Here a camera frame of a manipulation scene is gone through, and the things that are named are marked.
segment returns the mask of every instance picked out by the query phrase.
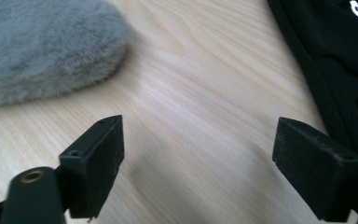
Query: wooden table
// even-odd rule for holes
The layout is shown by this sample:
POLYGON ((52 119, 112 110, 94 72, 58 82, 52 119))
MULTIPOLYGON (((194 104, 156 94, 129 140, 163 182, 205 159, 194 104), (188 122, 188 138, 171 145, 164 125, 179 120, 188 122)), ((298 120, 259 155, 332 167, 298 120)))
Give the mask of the wooden table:
POLYGON ((126 158, 92 223, 321 223, 271 160, 278 117, 324 126, 267 1, 112 2, 133 27, 114 75, 0 107, 0 201, 121 114, 126 158))

